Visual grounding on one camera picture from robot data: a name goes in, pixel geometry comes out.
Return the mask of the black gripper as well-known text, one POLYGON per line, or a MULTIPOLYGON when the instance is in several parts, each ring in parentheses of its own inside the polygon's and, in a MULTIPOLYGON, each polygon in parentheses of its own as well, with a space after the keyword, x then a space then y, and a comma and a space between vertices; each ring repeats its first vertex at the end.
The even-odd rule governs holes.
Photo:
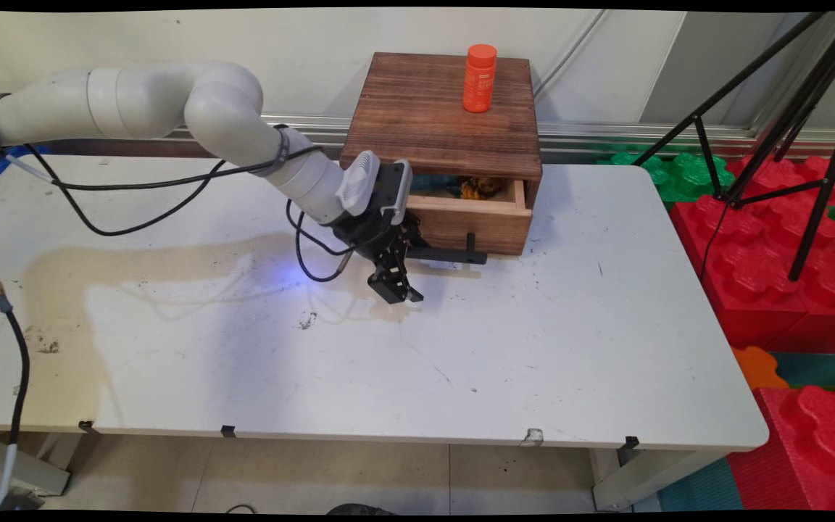
POLYGON ((359 217, 343 214, 329 228, 344 247, 332 255, 356 252, 373 261, 374 272, 367 278, 367 286, 385 302, 394 305, 403 302, 422 302, 424 295, 411 287, 404 266, 407 253, 426 248, 422 238, 420 218, 405 210, 403 220, 396 225, 386 225, 381 212, 368 210, 359 217))

